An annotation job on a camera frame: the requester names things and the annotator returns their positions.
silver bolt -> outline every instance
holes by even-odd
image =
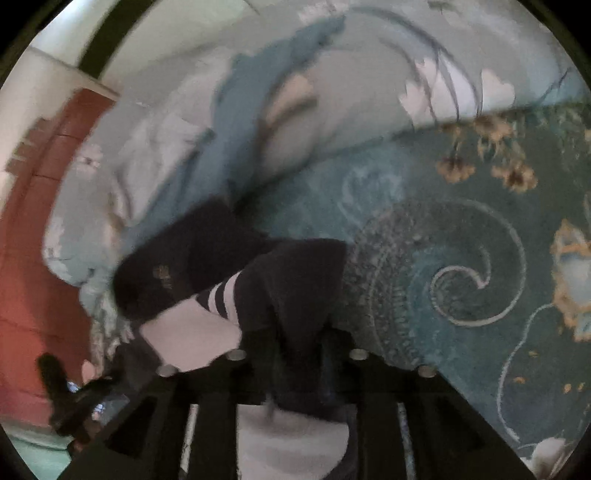
[[[158,369],[156,370],[156,373],[158,374],[159,377],[168,378],[168,377],[172,377],[173,375],[177,374],[178,368],[176,368],[174,365],[164,364],[164,365],[160,365],[158,367]]]
[[[353,348],[349,352],[349,357],[351,360],[355,360],[356,362],[360,362],[363,360],[367,360],[369,358],[369,353],[367,350],[363,350],[362,348]]]
[[[226,353],[226,358],[232,362],[239,362],[240,360],[244,360],[246,358],[246,352],[244,350],[240,350],[239,348],[235,348],[234,350],[230,350]]]
[[[433,378],[437,375],[437,369],[432,365],[421,365],[417,372],[423,378]]]

blue fabric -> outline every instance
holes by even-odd
[[[125,254],[204,200],[219,196],[233,205],[252,188],[259,160],[259,119],[269,96],[287,76],[312,61],[343,26],[343,17],[330,18],[252,57],[236,57],[232,73],[215,99],[213,134],[173,173],[144,219],[124,232]]]

